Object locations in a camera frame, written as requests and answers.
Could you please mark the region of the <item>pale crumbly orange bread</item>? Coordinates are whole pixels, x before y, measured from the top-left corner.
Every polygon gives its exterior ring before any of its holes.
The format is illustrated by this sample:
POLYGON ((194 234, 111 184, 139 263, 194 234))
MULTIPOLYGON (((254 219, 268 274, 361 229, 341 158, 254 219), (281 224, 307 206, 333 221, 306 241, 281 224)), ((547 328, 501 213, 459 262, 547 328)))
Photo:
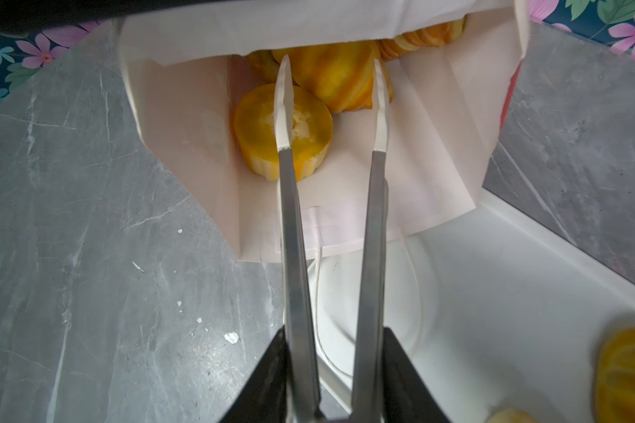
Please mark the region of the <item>pale crumbly orange bread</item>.
POLYGON ((538 423, 538 421, 527 412, 506 408, 490 416, 487 423, 538 423))

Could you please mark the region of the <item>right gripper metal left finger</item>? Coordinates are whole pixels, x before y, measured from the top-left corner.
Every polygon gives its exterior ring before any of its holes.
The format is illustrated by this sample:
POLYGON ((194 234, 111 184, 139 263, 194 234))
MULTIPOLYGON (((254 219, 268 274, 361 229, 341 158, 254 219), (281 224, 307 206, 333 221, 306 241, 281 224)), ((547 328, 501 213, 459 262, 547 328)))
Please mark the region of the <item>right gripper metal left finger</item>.
POLYGON ((303 226, 291 144, 294 86, 288 56, 280 62, 273 100, 274 135, 279 155, 278 203, 285 294, 284 331, 289 353, 288 422, 321 419, 320 385, 303 226))

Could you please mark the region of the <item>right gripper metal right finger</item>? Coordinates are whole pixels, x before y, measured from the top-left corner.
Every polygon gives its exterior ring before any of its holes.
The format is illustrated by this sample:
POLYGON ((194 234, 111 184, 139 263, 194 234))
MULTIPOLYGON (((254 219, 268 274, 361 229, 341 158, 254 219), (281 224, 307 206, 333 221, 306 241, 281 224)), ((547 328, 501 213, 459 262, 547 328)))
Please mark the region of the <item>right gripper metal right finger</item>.
POLYGON ((386 276, 389 139, 389 93, 383 65, 375 60, 372 110, 376 112, 374 148, 363 238, 363 267, 356 326, 351 422, 379 422, 383 417, 383 332, 386 276))

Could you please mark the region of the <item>yellow striped croissant bread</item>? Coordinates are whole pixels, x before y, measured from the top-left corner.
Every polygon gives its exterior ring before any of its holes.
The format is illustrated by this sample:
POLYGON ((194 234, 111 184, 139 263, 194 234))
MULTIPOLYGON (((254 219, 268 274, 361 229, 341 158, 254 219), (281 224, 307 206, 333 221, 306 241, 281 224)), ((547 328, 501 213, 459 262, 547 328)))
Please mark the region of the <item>yellow striped croissant bread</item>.
POLYGON ((635 328, 601 347, 594 380, 594 420, 635 422, 635 328))

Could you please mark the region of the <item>round yellow fluted bread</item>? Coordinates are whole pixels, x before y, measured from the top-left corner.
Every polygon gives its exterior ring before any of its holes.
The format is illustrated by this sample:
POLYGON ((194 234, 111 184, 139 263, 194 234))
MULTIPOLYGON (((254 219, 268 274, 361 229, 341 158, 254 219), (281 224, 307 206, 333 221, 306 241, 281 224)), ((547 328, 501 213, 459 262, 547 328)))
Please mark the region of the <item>round yellow fluted bread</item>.
MULTIPOLYGON (((274 135, 275 85, 259 86, 237 105, 233 128, 248 168, 268 181, 280 177, 274 135)), ((312 176, 324 162, 333 139, 333 118, 324 102, 299 86, 294 87, 292 127, 296 180, 312 176)))

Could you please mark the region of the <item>red white paper bag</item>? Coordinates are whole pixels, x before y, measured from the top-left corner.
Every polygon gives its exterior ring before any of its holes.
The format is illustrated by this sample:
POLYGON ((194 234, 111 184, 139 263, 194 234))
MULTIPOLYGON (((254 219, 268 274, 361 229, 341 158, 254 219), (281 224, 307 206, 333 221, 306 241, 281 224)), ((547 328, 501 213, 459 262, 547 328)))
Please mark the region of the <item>red white paper bag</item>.
POLYGON ((525 1, 227 1, 126 18, 123 80, 139 135, 243 261, 280 261, 277 185, 246 167, 234 109, 258 80, 254 50, 391 38, 466 18, 439 49, 388 63, 388 236, 416 234, 476 207, 517 70, 525 1))

